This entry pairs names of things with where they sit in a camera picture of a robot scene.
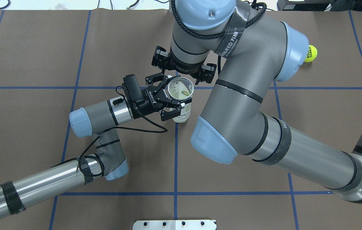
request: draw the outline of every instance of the white object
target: white object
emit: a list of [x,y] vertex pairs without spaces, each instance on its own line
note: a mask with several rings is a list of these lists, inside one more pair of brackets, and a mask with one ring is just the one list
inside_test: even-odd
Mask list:
[[[168,94],[175,100],[184,100],[192,97],[194,93],[194,83],[185,77],[178,77],[168,83]],[[191,103],[184,106],[181,109],[181,114],[172,118],[177,123],[183,123],[188,120],[191,114]]]
[[136,221],[133,230],[216,230],[216,220]]

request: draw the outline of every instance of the yellow tennis ball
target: yellow tennis ball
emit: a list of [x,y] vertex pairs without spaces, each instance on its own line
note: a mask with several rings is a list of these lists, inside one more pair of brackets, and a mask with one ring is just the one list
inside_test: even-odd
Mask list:
[[313,45],[309,45],[308,54],[306,55],[305,62],[311,62],[317,57],[317,49]]

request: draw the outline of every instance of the white metal plate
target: white metal plate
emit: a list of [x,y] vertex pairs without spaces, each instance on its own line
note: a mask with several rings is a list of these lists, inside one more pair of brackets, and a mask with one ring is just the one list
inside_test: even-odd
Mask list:
[[216,230],[216,220],[136,221],[133,230]]

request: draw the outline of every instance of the light blue joint cap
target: light blue joint cap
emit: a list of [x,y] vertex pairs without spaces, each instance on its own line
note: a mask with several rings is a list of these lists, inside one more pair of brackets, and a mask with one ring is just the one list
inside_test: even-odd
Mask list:
[[222,164],[230,164],[238,155],[232,145],[202,117],[198,117],[191,145],[200,154]]
[[127,158],[124,159],[123,163],[121,163],[114,171],[112,171],[109,175],[105,175],[106,180],[114,180],[119,177],[126,175],[129,172],[129,165],[127,164]]
[[175,7],[185,26],[194,30],[212,29],[232,15],[236,0],[176,0]]
[[91,129],[91,123],[89,115],[84,108],[80,108],[70,113],[69,115],[70,126],[73,132],[78,137],[89,137],[93,131]]
[[287,81],[298,71],[298,68],[305,61],[308,54],[309,41],[301,32],[290,27],[286,22],[282,22],[286,28],[286,54],[282,69],[275,78],[277,81]]

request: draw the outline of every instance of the white container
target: white container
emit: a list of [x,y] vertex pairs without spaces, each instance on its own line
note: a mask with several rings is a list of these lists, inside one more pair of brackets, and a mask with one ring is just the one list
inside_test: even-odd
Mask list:
[[[188,78],[178,77],[168,83],[168,94],[175,100],[184,100],[192,97],[194,93],[194,84]],[[172,118],[177,123],[186,122],[191,114],[191,103],[184,106],[181,109],[181,115],[176,118]]]

